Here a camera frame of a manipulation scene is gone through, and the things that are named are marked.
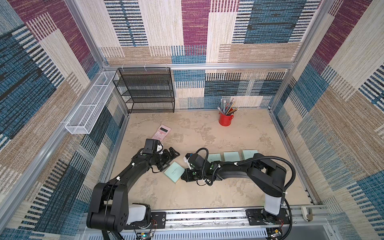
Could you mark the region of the mint drawer jewelry box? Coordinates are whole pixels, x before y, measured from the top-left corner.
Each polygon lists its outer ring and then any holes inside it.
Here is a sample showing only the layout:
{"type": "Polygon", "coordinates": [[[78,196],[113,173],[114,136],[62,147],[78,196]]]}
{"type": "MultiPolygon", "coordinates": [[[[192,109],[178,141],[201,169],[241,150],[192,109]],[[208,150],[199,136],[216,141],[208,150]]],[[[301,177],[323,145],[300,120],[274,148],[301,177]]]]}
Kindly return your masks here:
{"type": "Polygon", "coordinates": [[[257,154],[257,150],[242,150],[243,160],[247,160],[254,157],[254,154],[257,154]]]}

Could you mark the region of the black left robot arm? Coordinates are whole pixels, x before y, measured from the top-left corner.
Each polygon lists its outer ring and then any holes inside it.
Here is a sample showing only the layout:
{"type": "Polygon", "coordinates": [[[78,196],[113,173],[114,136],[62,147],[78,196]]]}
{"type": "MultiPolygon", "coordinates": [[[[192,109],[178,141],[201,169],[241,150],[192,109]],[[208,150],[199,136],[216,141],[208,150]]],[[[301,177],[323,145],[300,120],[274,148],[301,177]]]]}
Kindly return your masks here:
{"type": "Polygon", "coordinates": [[[180,153],[174,148],[165,149],[161,141],[146,139],[145,146],[138,150],[121,173],[106,183],[96,184],[89,206],[87,227],[104,233],[119,233],[126,225],[142,228],[150,226],[150,205],[129,205],[128,192],[154,166],[161,173],[179,156],[180,153]]]}

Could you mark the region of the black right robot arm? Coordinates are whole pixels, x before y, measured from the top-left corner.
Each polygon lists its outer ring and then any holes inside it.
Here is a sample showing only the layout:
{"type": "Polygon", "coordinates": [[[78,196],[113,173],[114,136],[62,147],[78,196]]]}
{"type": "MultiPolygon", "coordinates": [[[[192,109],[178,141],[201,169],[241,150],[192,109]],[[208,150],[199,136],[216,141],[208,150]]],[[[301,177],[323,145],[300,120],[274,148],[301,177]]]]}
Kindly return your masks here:
{"type": "Polygon", "coordinates": [[[252,219],[261,219],[265,224],[278,224],[282,218],[281,205],[285,201],[287,189],[296,179],[296,170],[292,163],[277,156],[254,154],[253,157],[236,162],[209,162],[198,150],[186,155],[189,168],[185,169],[181,179],[185,182],[203,180],[212,186],[215,181],[229,178],[246,178],[252,180],[265,194],[265,205],[252,219]]]}

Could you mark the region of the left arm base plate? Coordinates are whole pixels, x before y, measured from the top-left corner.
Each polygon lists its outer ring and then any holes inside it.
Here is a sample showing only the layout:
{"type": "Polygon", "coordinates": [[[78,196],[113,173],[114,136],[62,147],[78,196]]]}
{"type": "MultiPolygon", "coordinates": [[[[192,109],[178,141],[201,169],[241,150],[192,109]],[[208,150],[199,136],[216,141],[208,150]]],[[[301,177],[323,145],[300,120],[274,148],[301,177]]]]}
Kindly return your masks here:
{"type": "Polygon", "coordinates": [[[144,220],[127,224],[124,230],[157,230],[166,226],[166,212],[151,212],[144,220]]]}

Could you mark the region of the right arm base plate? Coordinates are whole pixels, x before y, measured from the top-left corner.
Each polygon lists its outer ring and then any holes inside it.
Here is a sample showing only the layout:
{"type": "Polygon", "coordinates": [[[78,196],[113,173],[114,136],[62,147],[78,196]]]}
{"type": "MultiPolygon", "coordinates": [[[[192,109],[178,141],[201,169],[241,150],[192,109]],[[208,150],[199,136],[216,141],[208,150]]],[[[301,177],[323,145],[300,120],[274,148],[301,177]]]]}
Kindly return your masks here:
{"type": "Polygon", "coordinates": [[[277,216],[266,212],[264,209],[247,209],[246,217],[251,226],[261,225],[289,225],[290,215],[287,209],[281,208],[277,216]]]}

